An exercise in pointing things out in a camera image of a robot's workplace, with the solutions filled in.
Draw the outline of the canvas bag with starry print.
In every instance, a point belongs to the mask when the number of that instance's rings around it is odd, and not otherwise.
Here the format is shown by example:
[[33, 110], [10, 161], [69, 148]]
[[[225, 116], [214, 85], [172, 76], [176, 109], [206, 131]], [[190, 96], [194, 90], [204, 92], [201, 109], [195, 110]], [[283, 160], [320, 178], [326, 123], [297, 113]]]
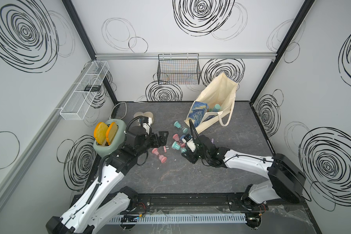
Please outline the canvas bag with starry print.
[[[237, 87], [238, 83], [228, 78], [225, 73], [219, 74], [193, 102], [186, 120], [184, 120], [185, 124], [190, 126], [189, 120], [191, 120], [198, 133], [203, 132], [217, 122], [222, 127], [228, 126], [235, 106]], [[216, 112], [206, 111], [198, 116], [197, 120], [190, 116], [195, 110], [193, 107], [195, 105], [198, 106], [196, 109], [198, 111], [208, 108], [213, 109], [217, 104], [220, 106], [220, 109]]]

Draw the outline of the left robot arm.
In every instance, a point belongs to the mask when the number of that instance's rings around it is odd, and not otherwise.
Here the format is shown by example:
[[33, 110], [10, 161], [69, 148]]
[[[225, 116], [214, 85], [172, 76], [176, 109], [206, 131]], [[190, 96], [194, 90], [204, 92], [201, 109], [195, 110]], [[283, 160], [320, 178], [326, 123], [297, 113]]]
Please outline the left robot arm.
[[46, 224], [50, 234], [96, 234], [114, 216], [135, 207], [137, 192], [126, 186], [108, 202], [111, 190], [137, 165], [138, 158], [152, 148], [167, 144], [169, 133], [153, 133], [142, 126], [125, 130], [124, 142], [100, 161], [97, 179], [62, 216]]

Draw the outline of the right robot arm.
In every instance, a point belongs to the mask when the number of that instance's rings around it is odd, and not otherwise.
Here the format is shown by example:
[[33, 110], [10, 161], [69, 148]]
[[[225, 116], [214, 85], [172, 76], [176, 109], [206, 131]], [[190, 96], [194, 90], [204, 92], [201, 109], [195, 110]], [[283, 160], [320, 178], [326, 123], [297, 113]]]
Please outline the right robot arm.
[[300, 203], [305, 175], [285, 155], [256, 156], [226, 147], [216, 147], [204, 135], [192, 137], [187, 134], [180, 140], [185, 146], [181, 155], [191, 163], [202, 160], [209, 167], [239, 169], [266, 179], [260, 184], [250, 184], [246, 187], [241, 197], [245, 207], [260, 206], [276, 199], [293, 204]]

